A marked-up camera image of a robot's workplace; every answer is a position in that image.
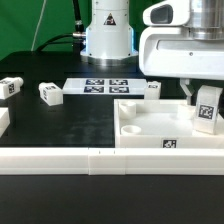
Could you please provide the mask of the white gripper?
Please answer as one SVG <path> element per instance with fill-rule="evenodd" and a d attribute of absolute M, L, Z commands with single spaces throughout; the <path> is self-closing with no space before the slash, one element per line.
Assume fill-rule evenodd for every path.
<path fill-rule="evenodd" d="M 224 80 L 224 0 L 163 0 L 144 10 L 139 42 L 146 76 L 178 77 L 191 104 L 193 79 Z"/>

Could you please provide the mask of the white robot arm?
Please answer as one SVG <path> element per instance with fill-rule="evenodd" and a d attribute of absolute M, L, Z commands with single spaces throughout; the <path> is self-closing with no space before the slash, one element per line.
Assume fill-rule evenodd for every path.
<path fill-rule="evenodd" d="M 143 12 L 147 28 L 133 47 L 129 0 L 92 0 L 81 57 L 103 66 L 132 57 L 146 76 L 224 80 L 224 0 L 163 0 Z"/>

